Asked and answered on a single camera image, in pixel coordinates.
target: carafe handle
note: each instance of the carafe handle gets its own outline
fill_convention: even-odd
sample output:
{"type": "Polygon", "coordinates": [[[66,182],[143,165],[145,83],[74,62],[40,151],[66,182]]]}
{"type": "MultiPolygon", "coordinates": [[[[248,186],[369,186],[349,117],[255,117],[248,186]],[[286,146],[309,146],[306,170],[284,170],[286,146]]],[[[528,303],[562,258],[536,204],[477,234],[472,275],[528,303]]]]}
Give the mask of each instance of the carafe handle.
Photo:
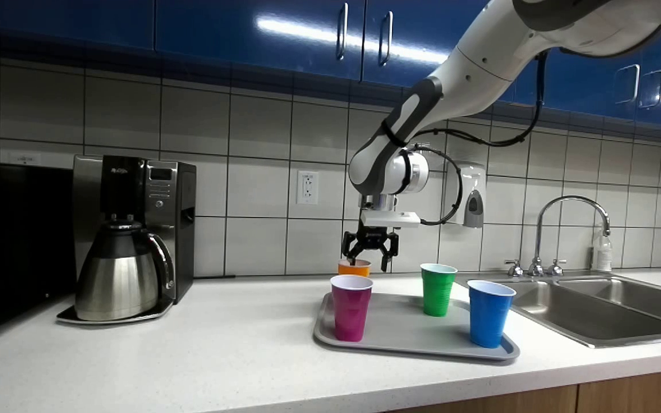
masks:
{"type": "Polygon", "coordinates": [[[152,247],[152,258],[155,263],[155,274],[160,279],[160,296],[158,296],[158,305],[167,309],[171,303],[171,295],[174,295],[174,274],[171,274],[171,258],[166,249],[166,244],[160,241],[160,237],[146,232],[150,247],[152,247]]]}

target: countertop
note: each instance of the countertop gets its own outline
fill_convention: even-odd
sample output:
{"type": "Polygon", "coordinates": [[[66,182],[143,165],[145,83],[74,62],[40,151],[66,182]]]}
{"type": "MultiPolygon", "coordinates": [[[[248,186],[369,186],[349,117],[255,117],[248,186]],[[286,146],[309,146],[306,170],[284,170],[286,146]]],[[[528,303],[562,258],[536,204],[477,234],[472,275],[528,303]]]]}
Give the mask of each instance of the countertop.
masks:
{"type": "MultiPolygon", "coordinates": [[[[624,274],[661,284],[661,271],[624,274]]],[[[387,411],[661,372],[661,343],[587,350],[517,312],[515,365],[353,354],[311,341],[328,281],[198,281],[163,319],[54,323],[72,298],[0,328],[0,411],[387,411]]],[[[373,291],[421,296],[415,275],[373,291]]]]}

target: plastic cup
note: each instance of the plastic cup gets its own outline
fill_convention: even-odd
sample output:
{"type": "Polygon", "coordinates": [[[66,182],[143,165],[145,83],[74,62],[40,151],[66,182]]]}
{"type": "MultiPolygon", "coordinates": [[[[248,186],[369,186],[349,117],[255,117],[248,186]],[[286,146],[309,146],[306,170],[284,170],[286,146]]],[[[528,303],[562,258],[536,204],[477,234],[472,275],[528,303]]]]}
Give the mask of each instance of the plastic cup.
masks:
{"type": "Polygon", "coordinates": [[[363,275],[334,275],[332,287],[332,334],[341,343],[360,343],[367,323],[372,281],[363,275]]]}
{"type": "Polygon", "coordinates": [[[470,281],[470,343],[477,348],[496,350],[500,348],[500,335],[505,331],[507,312],[512,309],[517,291],[492,283],[492,281],[470,281]]]}
{"type": "Polygon", "coordinates": [[[430,318],[445,318],[449,309],[449,290],[455,283],[455,266],[422,264],[422,312],[430,318]]]}
{"type": "Polygon", "coordinates": [[[346,275],[363,275],[363,279],[367,279],[367,275],[372,275],[372,263],[367,263],[367,259],[355,259],[355,264],[352,264],[352,263],[346,263],[346,259],[341,259],[341,263],[337,263],[337,270],[334,270],[337,274],[346,274],[346,275]]]}

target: wall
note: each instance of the wall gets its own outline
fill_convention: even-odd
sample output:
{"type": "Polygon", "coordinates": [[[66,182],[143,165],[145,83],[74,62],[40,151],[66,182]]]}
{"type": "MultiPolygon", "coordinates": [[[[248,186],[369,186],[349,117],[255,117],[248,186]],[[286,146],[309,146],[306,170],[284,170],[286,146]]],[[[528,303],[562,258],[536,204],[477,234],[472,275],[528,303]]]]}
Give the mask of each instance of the wall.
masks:
{"type": "MultiPolygon", "coordinates": [[[[341,232],[355,229],[357,219],[346,161],[385,114],[295,94],[0,61],[0,164],[72,167],[74,156],[135,155],[198,165],[200,275],[330,274],[341,232]],[[320,173],[317,206],[295,202],[299,170],[320,173]]],[[[500,117],[449,126],[492,141],[520,131],[500,117]]],[[[512,150],[430,139],[457,161],[486,165],[486,226],[404,229],[395,271],[415,271],[421,263],[453,263],[461,271],[530,263],[536,211],[562,193],[605,206],[616,266],[661,266],[661,143],[590,131],[583,133],[583,124],[578,131],[536,130],[512,150]]],[[[424,193],[399,201],[424,219],[440,213],[442,164],[431,165],[424,193]]],[[[595,211],[575,202],[551,209],[542,258],[583,270],[595,224],[595,211]]]]}

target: pink cup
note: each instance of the pink cup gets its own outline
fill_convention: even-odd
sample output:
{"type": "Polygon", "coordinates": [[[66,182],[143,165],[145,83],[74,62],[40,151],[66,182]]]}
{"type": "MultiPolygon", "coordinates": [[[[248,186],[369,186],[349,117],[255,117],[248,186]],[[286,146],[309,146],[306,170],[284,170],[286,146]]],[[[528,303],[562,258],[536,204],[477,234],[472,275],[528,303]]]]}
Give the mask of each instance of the pink cup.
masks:
{"type": "Polygon", "coordinates": [[[360,343],[367,323],[372,281],[363,275],[334,275],[330,279],[330,287],[334,338],[341,343],[360,343]]]}

